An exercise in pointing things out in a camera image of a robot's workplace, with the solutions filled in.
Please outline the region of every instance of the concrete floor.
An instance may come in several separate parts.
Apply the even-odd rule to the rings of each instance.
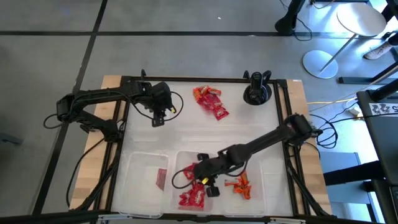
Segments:
[[[371,2],[379,11],[385,5],[383,0]],[[0,31],[91,31],[100,5],[100,0],[0,0]],[[233,78],[242,77],[245,70],[271,70],[273,78],[303,80],[308,102],[335,100],[354,93],[361,85],[339,85],[335,78],[315,78],[305,71],[301,60],[309,50],[333,54],[348,40],[350,34],[336,20],[338,5],[333,3],[316,10],[306,3],[299,18],[313,32],[337,34],[339,38],[314,37],[311,41],[299,42],[294,37],[97,37],[81,88],[99,88],[104,75],[138,75],[142,68],[153,76]],[[99,29],[275,32],[274,24],[284,13],[279,1],[113,0],[108,2]],[[386,31],[394,30],[397,24],[396,20],[392,21]],[[297,31],[306,32],[301,24]],[[0,144],[2,217],[31,212],[57,134],[57,130],[44,129],[42,121],[55,112],[55,102],[71,92],[89,38],[0,35],[3,79],[0,130],[24,139],[21,146]],[[372,77],[392,64],[394,58],[390,53],[376,61],[362,58],[380,43],[377,38],[356,39],[337,58],[340,66],[337,77]],[[333,105],[315,114],[331,118],[342,111],[344,105]],[[362,162],[377,159],[363,122],[346,121],[336,127],[344,133],[340,134],[338,145],[332,150],[320,148],[321,151],[359,152]],[[77,124],[72,124],[45,203],[45,213],[67,210],[67,183],[83,152],[85,139],[86,134]],[[333,211],[338,212],[341,209],[338,206],[334,205]]]

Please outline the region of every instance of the shoe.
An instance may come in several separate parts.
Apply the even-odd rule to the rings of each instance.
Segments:
[[[371,50],[367,54],[363,55],[364,58],[369,60],[375,60],[379,57],[383,56],[392,48],[392,45],[389,42],[385,42],[384,44],[380,45],[378,48]]]

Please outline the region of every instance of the clear plastic bin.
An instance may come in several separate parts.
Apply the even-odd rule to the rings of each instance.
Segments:
[[[121,213],[143,218],[162,216],[164,191],[156,185],[156,180],[159,169],[167,169],[168,163],[169,158],[159,154],[131,154],[123,188]]]
[[[239,174],[242,170],[238,169],[231,174]],[[246,200],[243,195],[234,192],[233,186],[224,186],[220,184],[222,197],[222,212],[226,217],[263,217],[266,214],[266,201],[263,184],[263,173],[261,164],[255,158],[250,158],[248,166],[246,167],[249,185],[251,185],[251,198]],[[234,177],[221,175],[218,177],[220,180],[231,180]]]
[[[192,151],[180,151],[177,153],[176,156],[176,165],[173,171],[173,174],[179,170],[186,168],[187,166],[191,165],[193,162],[199,162],[197,159],[197,155],[200,152],[192,152]],[[215,157],[215,154],[209,154],[210,157]],[[184,176],[181,172],[179,173],[175,179],[174,184],[179,186],[184,186],[189,183],[189,180]],[[175,189],[173,188],[172,192],[172,208],[177,213],[187,213],[187,214],[202,214],[202,215],[211,215],[211,211],[213,210],[214,200],[221,199],[221,198],[209,198],[205,195],[205,205],[203,208],[198,207],[184,207],[179,205],[180,202],[180,195],[184,192],[190,190],[190,187],[185,189]]]

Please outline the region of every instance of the label sticker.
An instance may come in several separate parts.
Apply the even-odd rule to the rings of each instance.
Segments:
[[[370,103],[372,115],[398,113],[398,103]],[[398,114],[391,114],[386,116],[396,116]]]

